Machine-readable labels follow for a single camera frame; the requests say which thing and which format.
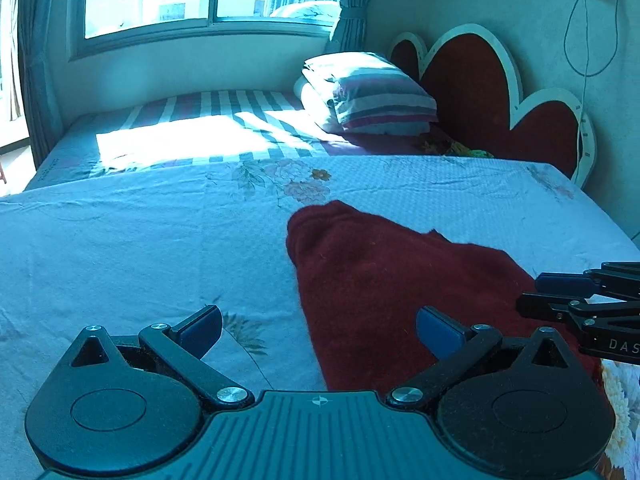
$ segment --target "bed sheet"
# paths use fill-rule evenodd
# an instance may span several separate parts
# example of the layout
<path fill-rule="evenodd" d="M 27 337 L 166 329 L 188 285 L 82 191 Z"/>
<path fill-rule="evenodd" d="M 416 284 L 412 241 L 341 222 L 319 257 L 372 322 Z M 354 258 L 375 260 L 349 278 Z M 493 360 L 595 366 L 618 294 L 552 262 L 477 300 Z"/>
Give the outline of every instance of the bed sheet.
<path fill-rule="evenodd" d="M 330 200 L 419 232 L 436 229 L 453 242 L 505 250 L 532 276 L 640 260 L 629 238 L 559 171 L 514 161 L 245 160 L 116 174 L 3 198 L 2 474 L 28 480 L 40 473 L 24 413 L 88 324 L 135 334 L 215 301 L 225 330 L 204 362 L 256 396 L 272 388 L 325 390 L 285 240 L 292 213 Z M 631 467 L 640 367 L 608 366 L 618 425 L 607 457 L 610 465 Z"/>
<path fill-rule="evenodd" d="M 421 155 L 417 144 L 416 137 L 325 133 L 291 92 L 198 92 L 79 118 L 26 189 L 212 162 Z"/>

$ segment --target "screw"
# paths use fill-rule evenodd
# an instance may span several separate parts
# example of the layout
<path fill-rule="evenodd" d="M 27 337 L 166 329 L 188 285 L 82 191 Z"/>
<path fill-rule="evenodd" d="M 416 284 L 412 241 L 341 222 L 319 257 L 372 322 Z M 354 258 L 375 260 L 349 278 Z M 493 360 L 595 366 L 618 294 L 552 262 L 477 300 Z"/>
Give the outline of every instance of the screw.
<path fill-rule="evenodd" d="M 409 404 L 411 402 L 417 402 L 418 400 L 420 400 L 422 398 L 422 392 L 418 388 L 405 386 L 393 390 L 391 396 L 398 402 Z"/>
<path fill-rule="evenodd" d="M 241 400 L 245 400 L 249 394 L 244 388 L 238 388 L 237 386 L 230 386 L 228 388 L 222 388 L 218 390 L 216 396 L 222 402 L 240 402 Z"/>

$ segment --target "white wall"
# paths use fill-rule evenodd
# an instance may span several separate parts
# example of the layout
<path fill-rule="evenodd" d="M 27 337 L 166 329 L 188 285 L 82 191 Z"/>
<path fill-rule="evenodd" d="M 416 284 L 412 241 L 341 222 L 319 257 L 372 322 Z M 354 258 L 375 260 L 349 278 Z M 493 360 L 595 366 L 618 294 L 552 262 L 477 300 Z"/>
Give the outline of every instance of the white wall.
<path fill-rule="evenodd" d="M 564 87 L 578 98 L 582 78 L 567 65 L 562 37 L 574 0 L 373 0 L 367 47 L 386 52 L 406 30 L 433 43 L 452 27 L 479 23 L 510 49 L 525 94 Z M 591 68 L 614 47 L 614 0 L 588 0 Z M 584 69 L 584 7 L 570 29 L 569 53 Z M 620 0 L 620 48 L 609 69 L 588 81 L 586 110 L 598 138 L 598 161 L 586 191 L 630 236 L 640 230 L 640 0 Z"/>
<path fill-rule="evenodd" d="M 68 61 L 67 0 L 54 0 L 48 56 L 65 126 L 80 115 L 188 92 L 290 91 L 323 38 L 229 35 L 140 44 Z"/>

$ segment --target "curtain tie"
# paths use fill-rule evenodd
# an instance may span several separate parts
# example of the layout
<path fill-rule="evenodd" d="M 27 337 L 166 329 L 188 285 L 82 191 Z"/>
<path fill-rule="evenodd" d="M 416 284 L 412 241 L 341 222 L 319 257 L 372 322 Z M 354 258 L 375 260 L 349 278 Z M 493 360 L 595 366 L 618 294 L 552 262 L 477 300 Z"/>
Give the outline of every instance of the curtain tie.
<path fill-rule="evenodd" d="M 340 10 L 341 20 L 366 20 L 367 7 L 343 7 Z"/>

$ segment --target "folded blanket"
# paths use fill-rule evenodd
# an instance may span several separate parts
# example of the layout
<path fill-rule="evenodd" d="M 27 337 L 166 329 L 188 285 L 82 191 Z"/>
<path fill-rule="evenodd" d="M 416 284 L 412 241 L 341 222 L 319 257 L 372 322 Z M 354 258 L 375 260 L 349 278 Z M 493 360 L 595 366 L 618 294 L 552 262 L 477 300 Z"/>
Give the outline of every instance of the folded blanket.
<path fill-rule="evenodd" d="M 517 313 L 516 299 L 534 282 L 505 252 L 420 234 L 342 202 L 297 211 L 287 250 L 330 390 L 385 395 L 434 364 L 415 333 L 422 306 L 466 326 L 493 325 L 505 336 L 528 337 L 549 324 Z M 564 325 L 551 325 L 577 353 Z M 596 378 L 599 360 L 578 356 Z"/>

